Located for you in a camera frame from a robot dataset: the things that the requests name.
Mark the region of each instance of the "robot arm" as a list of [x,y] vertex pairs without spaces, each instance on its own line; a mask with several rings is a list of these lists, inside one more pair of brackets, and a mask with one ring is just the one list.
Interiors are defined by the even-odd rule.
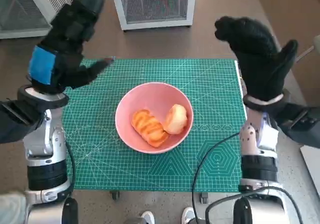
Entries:
[[[103,4],[104,0],[65,4],[52,20],[47,36],[34,48],[28,70],[31,85],[18,90],[17,100],[0,103],[0,144],[23,139],[25,148],[25,224],[43,224],[46,220],[78,223],[77,202],[70,197],[75,173],[72,180],[67,175],[70,148],[62,126],[62,109],[69,98],[63,91],[89,84],[114,60],[106,58],[90,67],[80,66],[83,42],[92,37]],[[14,218],[8,220],[19,223]]]

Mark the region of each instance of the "wheel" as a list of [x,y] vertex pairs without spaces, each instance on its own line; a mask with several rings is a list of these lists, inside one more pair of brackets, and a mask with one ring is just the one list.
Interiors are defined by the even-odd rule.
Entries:
[[200,193],[200,203],[201,204],[208,204],[209,195],[208,192],[201,192]]
[[116,200],[118,200],[120,198],[120,191],[113,190],[113,191],[110,191],[110,193],[111,193],[112,199],[114,201],[116,201]]

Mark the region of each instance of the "bun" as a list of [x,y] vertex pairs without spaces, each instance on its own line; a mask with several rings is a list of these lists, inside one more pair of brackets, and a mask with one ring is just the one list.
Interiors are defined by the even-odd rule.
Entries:
[[160,147],[169,137],[162,124],[145,109],[133,114],[131,125],[154,148]]

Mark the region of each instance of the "white box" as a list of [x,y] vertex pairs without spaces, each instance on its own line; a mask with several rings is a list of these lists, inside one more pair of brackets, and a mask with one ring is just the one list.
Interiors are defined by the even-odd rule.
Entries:
[[196,0],[114,0],[122,30],[191,26]]

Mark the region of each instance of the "grid lines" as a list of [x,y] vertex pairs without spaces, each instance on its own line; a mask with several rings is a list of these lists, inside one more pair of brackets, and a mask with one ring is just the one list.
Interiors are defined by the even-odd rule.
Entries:
[[[147,82],[179,88],[194,111],[188,137],[163,154],[130,149],[115,127],[119,101]],[[237,69],[231,59],[117,59],[93,83],[68,89],[66,94],[70,101],[63,125],[75,157],[76,189],[189,192],[205,152],[238,132],[245,121]],[[196,191],[237,192],[240,152],[237,137],[214,150],[203,165]]]

